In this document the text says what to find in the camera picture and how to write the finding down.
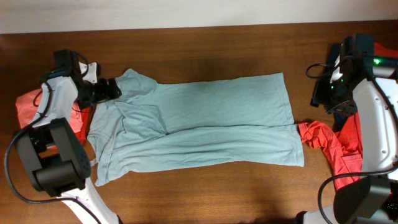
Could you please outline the red printed t-shirt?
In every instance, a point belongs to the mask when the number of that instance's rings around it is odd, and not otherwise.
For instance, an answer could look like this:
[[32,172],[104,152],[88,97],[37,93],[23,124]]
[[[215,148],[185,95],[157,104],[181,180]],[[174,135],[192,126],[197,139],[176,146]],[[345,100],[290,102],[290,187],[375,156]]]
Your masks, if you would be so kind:
[[324,72],[316,80],[341,80],[352,92],[358,112],[347,116],[339,132],[319,121],[300,123],[301,140],[312,148],[322,149],[337,176],[336,189],[358,181],[360,173],[385,175],[396,181],[397,51],[379,43],[365,48],[355,57],[361,66],[353,77],[340,71],[340,57],[333,64],[324,64]]

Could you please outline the grey t-shirt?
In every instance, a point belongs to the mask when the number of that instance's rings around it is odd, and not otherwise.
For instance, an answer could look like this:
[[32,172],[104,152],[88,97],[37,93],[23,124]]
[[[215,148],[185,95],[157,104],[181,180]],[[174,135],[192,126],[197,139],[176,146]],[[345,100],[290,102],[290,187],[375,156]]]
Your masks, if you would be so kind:
[[122,95],[96,107],[88,133],[97,186],[130,171],[304,165],[282,73],[160,84],[130,69],[116,83]]

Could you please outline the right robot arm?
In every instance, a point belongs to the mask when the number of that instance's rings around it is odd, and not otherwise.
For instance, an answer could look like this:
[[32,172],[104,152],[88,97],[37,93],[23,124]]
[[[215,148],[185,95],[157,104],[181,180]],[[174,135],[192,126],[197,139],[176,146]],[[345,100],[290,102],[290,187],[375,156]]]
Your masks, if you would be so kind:
[[310,104],[360,122],[358,172],[325,180],[294,223],[397,223],[397,52],[355,34],[332,47]]

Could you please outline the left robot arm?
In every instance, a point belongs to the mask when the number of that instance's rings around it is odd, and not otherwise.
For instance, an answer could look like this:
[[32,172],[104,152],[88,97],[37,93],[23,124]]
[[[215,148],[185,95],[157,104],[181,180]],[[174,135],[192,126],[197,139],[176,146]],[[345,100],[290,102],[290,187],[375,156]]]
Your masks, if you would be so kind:
[[120,223],[96,191],[91,181],[89,157],[70,126],[73,105],[80,109],[119,98],[115,79],[100,78],[96,62],[88,63],[78,52],[65,49],[54,53],[55,69],[42,79],[42,98],[33,120],[18,131],[5,153],[4,170],[11,183],[9,155],[17,150],[28,180],[47,200],[32,200],[14,194],[31,204],[63,202],[82,223]]

